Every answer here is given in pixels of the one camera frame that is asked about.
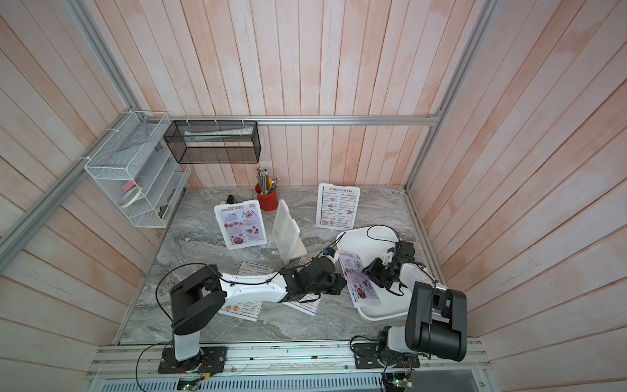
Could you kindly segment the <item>Dim Sum Inn menu front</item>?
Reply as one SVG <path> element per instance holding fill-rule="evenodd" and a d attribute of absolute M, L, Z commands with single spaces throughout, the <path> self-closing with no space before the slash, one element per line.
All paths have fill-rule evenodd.
<path fill-rule="evenodd" d="M 311 258 L 301 257 L 292 267 L 299 268 L 312 261 Z M 307 294 L 301 300 L 294 302 L 285 302 L 286 306 L 291 307 L 294 310 L 299 310 L 306 315 L 314 317 L 318 311 L 322 298 L 318 294 Z"/>

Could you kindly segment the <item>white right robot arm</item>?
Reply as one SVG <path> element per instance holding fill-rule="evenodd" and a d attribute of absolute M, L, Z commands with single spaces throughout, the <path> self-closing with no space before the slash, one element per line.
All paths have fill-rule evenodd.
<path fill-rule="evenodd" d="M 377 354 L 425 354 L 462 361 L 467 352 L 466 295 L 442 285 L 427 267 L 415 260 L 412 243 L 398 241 L 362 272 L 377 287 L 395 296 L 411 296 L 405 325 L 386 327 L 378 336 Z M 400 291 L 392 287 L 398 284 Z"/>

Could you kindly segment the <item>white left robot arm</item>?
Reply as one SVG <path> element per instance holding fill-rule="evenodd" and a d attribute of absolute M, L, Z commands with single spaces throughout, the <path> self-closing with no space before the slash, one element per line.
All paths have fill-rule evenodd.
<path fill-rule="evenodd" d="M 338 296 L 347 286 L 332 259 L 323 256 L 273 274 L 222 274 L 205 265 L 170 291 L 174 356 L 181 363 L 200 353 L 200 331 L 226 305 L 296 302 L 309 294 Z"/>

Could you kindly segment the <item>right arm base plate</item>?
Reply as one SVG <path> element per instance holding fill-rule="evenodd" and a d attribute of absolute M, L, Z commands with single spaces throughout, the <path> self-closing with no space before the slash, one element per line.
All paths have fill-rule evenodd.
<path fill-rule="evenodd" d="M 380 349 L 372 341 L 354 341 L 350 344 L 357 369 L 416 369 L 421 367 L 420 356 L 413 353 L 400 353 L 386 348 Z"/>

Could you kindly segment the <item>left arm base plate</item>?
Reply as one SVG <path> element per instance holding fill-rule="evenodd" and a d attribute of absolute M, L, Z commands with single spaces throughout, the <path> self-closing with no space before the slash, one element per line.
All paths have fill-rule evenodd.
<path fill-rule="evenodd" d="M 223 372 L 228 348 L 226 346 L 201 346 L 191 359 L 178 361 L 175 349 L 163 350 L 158 374 L 210 374 Z"/>

